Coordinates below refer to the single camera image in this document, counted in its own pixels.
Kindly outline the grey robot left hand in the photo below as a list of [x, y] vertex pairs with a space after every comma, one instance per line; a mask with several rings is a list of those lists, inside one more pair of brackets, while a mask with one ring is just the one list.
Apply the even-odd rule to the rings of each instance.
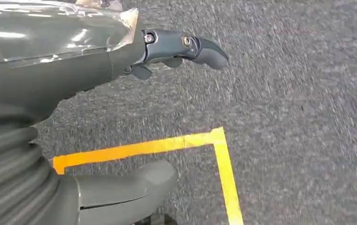
[[59, 102], [121, 75], [148, 79], [149, 63], [227, 65], [216, 43], [147, 30], [138, 14], [102, 0], [0, 0], [0, 225], [175, 224], [155, 214], [177, 182], [168, 161], [124, 177], [59, 175], [34, 143]]

